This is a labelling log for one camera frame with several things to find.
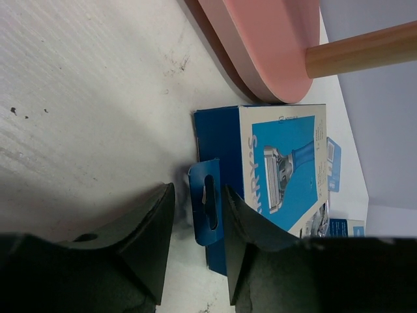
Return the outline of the pink three-tier shelf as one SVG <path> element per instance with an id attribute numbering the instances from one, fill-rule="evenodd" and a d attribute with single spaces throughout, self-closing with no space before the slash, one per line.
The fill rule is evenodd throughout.
<path id="1" fill-rule="evenodd" d="M 301 101 L 316 78 L 416 60 L 416 22 L 321 44 L 319 1 L 187 1 L 226 73 L 248 97 Z"/>

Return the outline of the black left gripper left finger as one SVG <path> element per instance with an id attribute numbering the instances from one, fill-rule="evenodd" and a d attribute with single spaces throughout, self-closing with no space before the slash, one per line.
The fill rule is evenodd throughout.
<path id="1" fill-rule="evenodd" d="M 154 312 L 175 215 L 163 184 L 129 212 L 73 241 L 1 234 L 2 312 Z"/>

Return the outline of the clear blister razor pack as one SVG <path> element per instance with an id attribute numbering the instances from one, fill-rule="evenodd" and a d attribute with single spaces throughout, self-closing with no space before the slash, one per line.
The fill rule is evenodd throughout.
<path id="1" fill-rule="evenodd" d="M 331 195 L 339 192 L 341 176 L 341 147 L 327 137 L 328 199 L 306 222 L 298 233 L 304 237 L 364 237 L 365 222 L 335 217 L 331 211 Z"/>

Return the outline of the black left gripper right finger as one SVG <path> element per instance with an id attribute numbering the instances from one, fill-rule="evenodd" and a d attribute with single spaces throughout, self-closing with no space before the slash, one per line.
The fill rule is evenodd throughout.
<path id="1" fill-rule="evenodd" d="M 237 312 L 415 312 L 416 240 L 298 238 L 222 190 L 225 262 Z"/>

